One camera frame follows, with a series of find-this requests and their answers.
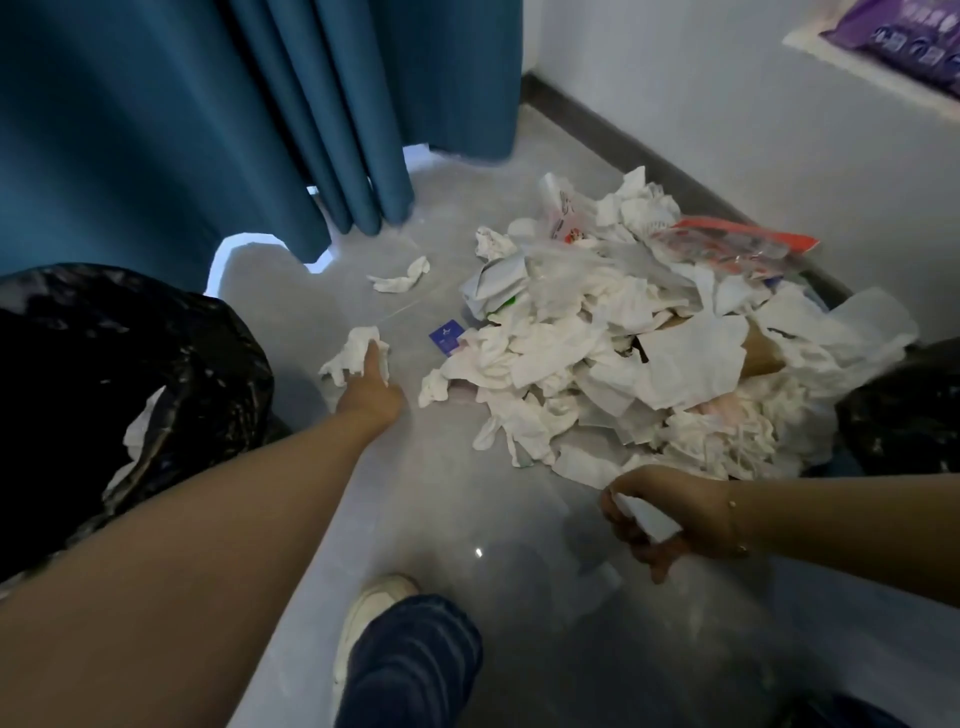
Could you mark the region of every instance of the blue curtain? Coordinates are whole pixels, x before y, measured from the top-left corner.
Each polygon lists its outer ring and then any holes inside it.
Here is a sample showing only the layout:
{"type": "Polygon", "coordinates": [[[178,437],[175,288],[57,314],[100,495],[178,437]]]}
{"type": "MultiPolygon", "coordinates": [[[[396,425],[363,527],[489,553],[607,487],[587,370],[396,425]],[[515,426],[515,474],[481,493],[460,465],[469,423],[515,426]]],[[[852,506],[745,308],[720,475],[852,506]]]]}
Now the blue curtain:
{"type": "Polygon", "coordinates": [[[507,157],[520,0],[11,0],[0,274],[87,261],[203,290],[220,241],[304,261],[410,214],[402,146],[507,157]]]}

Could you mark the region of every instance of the black garbage bag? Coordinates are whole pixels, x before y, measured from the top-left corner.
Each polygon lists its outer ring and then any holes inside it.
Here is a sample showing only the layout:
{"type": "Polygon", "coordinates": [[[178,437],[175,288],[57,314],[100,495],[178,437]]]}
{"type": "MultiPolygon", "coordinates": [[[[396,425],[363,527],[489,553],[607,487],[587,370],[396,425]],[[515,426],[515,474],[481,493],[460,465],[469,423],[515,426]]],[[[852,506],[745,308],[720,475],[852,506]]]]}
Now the black garbage bag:
{"type": "Polygon", "coordinates": [[[911,351],[836,411],[867,475],[960,473],[960,339],[911,351]]]}
{"type": "Polygon", "coordinates": [[[0,279],[0,336],[0,582],[263,443],[273,374],[222,301],[120,268],[35,268],[0,279]],[[161,387],[142,455],[106,495],[161,387]]]}

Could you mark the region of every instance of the sneaker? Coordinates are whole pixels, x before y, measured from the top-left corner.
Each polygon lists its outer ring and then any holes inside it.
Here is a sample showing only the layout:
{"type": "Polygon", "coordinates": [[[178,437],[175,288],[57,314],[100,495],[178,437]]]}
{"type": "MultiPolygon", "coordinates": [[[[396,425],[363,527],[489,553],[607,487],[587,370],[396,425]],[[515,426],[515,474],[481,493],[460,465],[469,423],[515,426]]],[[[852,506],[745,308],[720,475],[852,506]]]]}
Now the sneaker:
{"type": "Polygon", "coordinates": [[[367,625],[382,615],[397,602],[408,596],[416,596],[420,588],[413,580],[399,574],[382,576],[374,581],[361,593],[344,621],[344,631],[340,634],[340,644],[337,645],[337,656],[333,661],[333,704],[330,712],[330,722],[336,720],[340,710],[340,698],[347,683],[347,663],[353,646],[367,629],[367,625]]]}

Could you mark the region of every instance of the grey floor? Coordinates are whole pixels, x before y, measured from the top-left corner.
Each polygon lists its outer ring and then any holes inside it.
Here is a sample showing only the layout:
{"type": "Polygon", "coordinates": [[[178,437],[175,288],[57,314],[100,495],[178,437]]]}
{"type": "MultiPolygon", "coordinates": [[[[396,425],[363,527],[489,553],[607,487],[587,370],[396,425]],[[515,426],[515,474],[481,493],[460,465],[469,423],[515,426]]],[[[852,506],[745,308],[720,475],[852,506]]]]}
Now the grey floor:
{"type": "MultiPolygon", "coordinates": [[[[733,567],[691,559],[654,587],[608,533],[594,491],[544,467],[513,469],[502,439],[470,448],[486,410],[469,391],[417,409],[420,379],[443,361],[427,334],[468,322],[457,286],[478,266],[476,227],[504,230],[535,214],[547,171],[592,197],[619,174],[531,109],[503,165],[423,149],[408,163],[417,205],[402,228],[338,236],[309,270],[271,245],[239,247],[227,261],[221,296],[269,355],[276,412],[293,428],[325,415],[332,392],[316,372],[355,326],[380,327],[411,404],[358,466],[234,728],[329,724],[342,619],[362,585],[388,571],[455,599],[484,634],[487,663],[464,726],[759,728],[790,695],[820,688],[853,692],[915,728],[960,725],[957,611],[759,557],[733,567]],[[364,278],[401,275],[419,255],[433,269],[407,294],[376,294],[364,278]]],[[[594,448],[619,449],[590,436],[594,448]]]]}

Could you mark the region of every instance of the white wall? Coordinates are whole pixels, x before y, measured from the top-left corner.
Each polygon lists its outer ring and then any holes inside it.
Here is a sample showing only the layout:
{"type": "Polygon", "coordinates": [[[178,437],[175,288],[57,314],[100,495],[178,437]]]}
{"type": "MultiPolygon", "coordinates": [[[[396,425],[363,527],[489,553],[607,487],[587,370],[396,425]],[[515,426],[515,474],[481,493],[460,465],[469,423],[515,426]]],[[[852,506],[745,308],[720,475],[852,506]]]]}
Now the white wall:
{"type": "Polygon", "coordinates": [[[540,27],[543,0],[523,0],[523,72],[537,65],[540,54],[540,27]]]}
{"type": "Polygon", "coordinates": [[[960,335],[960,124],[784,47],[814,0],[546,0],[537,73],[853,289],[960,335]]]}

